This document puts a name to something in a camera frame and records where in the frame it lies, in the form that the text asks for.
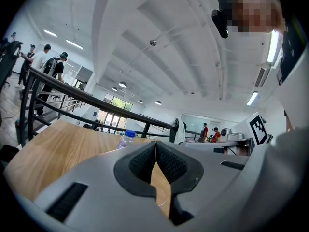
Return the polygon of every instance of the bottle cap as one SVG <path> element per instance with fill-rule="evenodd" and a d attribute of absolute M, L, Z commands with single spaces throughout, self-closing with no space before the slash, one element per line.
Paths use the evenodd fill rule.
<path fill-rule="evenodd" d="M 126 130 L 125 135 L 128 137 L 135 137 L 135 131 Z"/>

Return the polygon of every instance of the red shirt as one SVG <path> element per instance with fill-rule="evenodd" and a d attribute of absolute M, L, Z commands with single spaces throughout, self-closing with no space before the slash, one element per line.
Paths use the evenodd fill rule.
<path fill-rule="evenodd" d="M 208 128 L 207 126 L 204 128 L 204 133 L 203 133 L 203 137 L 207 137 L 207 133 L 208 133 Z"/>
<path fill-rule="evenodd" d="M 214 137 L 212 138 L 212 142 L 213 143 L 217 142 L 219 137 L 221 137 L 221 134 L 217 131 Z"/>

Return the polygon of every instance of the plastic bottle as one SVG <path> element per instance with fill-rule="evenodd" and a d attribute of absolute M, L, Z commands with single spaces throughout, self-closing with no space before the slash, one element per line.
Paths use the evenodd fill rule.
<path fill-rule="evenodd" d="M 120 138 L 119 143 L 117 144 L 116 149 L 122 149 L 124 147 L 128 147 L 133 143 L 133 139 L 135 137 L 135 131 L 126 130 L 125 134 Z"/>

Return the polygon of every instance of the wooden table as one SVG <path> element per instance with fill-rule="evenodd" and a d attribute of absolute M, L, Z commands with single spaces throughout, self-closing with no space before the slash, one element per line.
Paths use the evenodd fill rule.
<path fill-rule="evenodd" d="M 81 161 L 116 149 L 120 136 L 103 133 L 58 120 L 35 136 L 12 159 L 4 174 L 11 187 L 34 201 L 53 181 Z M 134 143 L 149 142 L 134 138 Z M 157 190 L 157 204 L 168 216 L 170 184 L 155 164 L 151 185 Z"/>

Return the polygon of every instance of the black railing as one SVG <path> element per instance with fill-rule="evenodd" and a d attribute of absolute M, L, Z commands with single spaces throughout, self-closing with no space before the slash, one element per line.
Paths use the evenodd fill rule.
<path fill-rule="evenodd" d="M 34 84 L 33 84 L 33 88 L 32 91 L 30 90 L 30 86 L 33 82 L 33 80 L 35 80 Z M 39 88 L 41 87 L 41 83 L 44 83 L 45 85 L 48 85 L 50 87 L 52 87 L 54 90 L 56 90 L 59 93 L 53 93 L 53 92 L 42 92 Z M 30 105 L 26 106 L 27 104 L 27 100 L 28 100 L 28 95 L 31 94 L 31 99 L 30 99 Z M 40 99 L 38 96 L 42 94 L 46 94 L 46 95 L 64 95 L 64 97 L 62 98 L 61 101 L 53 101 L 53 102 L 46 102 L 43 101 L 42 99 Z M 69 104 L 66 106 L 63 106 L 63 104 L 65 102 L 74 102 L 74 104 Z M 160 134 L 152 134 L 152 133 L 148 133 L 149 127 L 152 126 L 156 126 L 156 127 L 160 127 L 160 128 L 164 128 L 164 129 L 171 129 L 172 126 L 170 124 L 161 122 L 159 120 L 156 119 L 152 119 L 146 116 L 142 116 L 142 115 L 138 115 L 132 112 L 129 112 L 127 110 L 124 110 L 122 108 L 113 106 L 111 104 L 108 104 L 106 102 L 103 102 L 102 100 L 99 100 L 97 98 L 92 97 L 91 95 L 89 95 L 88 93 L 79 90 L 75 87 L 72 87 L 70 85 L 64 84 L 58 80 L 56 80 L 55 78 L 50 77 L 49 75 L 38 71 L 36 69 L 31 68 L 29 71 L 29 78 L 27 80 L 27 84 L 24 90 L 24 94 L 23 94 L 23 98 L 22 98 L 22 104 L 21 104 L 21 110 L 20 110 L 20 138 L 21 138 L 21 144 L 22 146 L 24 146 L 26 144 L 25 141 L 25 126 L 28 126 L 28 138 L 29 140 L 31 140 L 33 138 L 34 135 L 37 135 L 37 130 L 42 128 L 44 125 L 49 126 L 51 124 L 51 122 L 55 119 L 59 119 L 61 115 L 65 115 L 68 117 L 71 117 L 73 119 L 94 125 L 94 126 L 98 126 L 98 127 L 103 127 L 103 128 L 109 128 L 109 129 L 113 129 L 115 131 L 125 131 L 126 129 L 123 128 L 118 128 L 118 127 L 114 127 L 114 126 L 108 126 L 108 125 L 104 125 L 101 124 L 99 122 L 95 122 L 80 116 L 77 116 L 73 113 L 70 113 L 70 111 L 73 111 L 74 109 L 76 109 L 77 107 L 80 107 L 82 104 L 89 104 L 91 106 L 97 107 L 102 111 L 105 112 L 111 112 L 113 114 L 116 114 L 117 116 L 121 116 L 121 117 L 125 117 L 125 118 L 130 118 L 133 120 L 137 120 L 140 122 L 145 123 L 145 127 L 143 131 L 136 131 L 136 134 L 141 134 L 142 138 L 146 138 L 147 135 L 149 136 L 158 136 L 158 137 L 169 137 L 168 135 L 160 135 Z M 54 104 L 61 104 L 60 107 L 55 107 L 53 106 Z M 56 111 L 58 112 L 58 115 L 50 118 L 49 120 L 44 119 L 47 115 L 51 114 L 52 111 L 47 112 L 43 115 L 39 115 L 37 116 L 36 114 L 34 114 L 34 110 L 35 108 L 38 107 L 42 107 L 42 106 L 46 106 L 50 109 L 52 109 L 52 111 Z M 25 112 L 26 110 L 28 110 L 28 123 L 25 122 Z M 42 125 L 38 126 L 37 128 L 33 128 L 33 122 L 37 120 L 39 122 L 42 123 Z M 192 133 L 195 135 L 199 135 L 199 133 L 195 133 L 195 132 L 191 132 L 191 131 L 186 131 L 187 133 Z"/>

